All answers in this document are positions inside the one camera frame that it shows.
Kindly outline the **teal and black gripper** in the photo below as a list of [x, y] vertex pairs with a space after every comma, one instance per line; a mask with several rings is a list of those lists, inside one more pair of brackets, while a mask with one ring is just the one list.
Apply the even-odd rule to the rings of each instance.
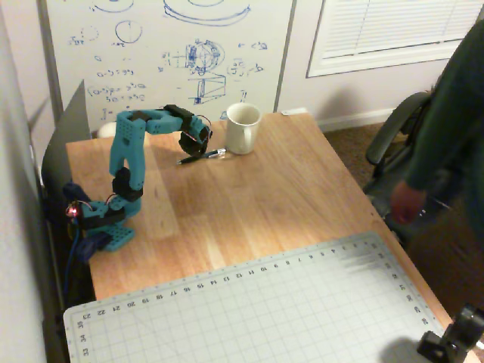
[[202, 157], [206, 153], [207, 142], [212, 134], [212, 129], [203, 121], [203, 118], [192, 114], [184, 121], [184, 131], [181, 132], [178, 143], [186, 154]]

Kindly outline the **person's hand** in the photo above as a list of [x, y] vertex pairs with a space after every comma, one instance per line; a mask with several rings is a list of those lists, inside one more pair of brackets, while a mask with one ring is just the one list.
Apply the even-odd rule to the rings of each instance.
[[392, 218], [399, 224], [413, 222], [426, 203], [426, 198], [426, 191], [414, 189], [405, 181], [399, 182], [390, 198]]

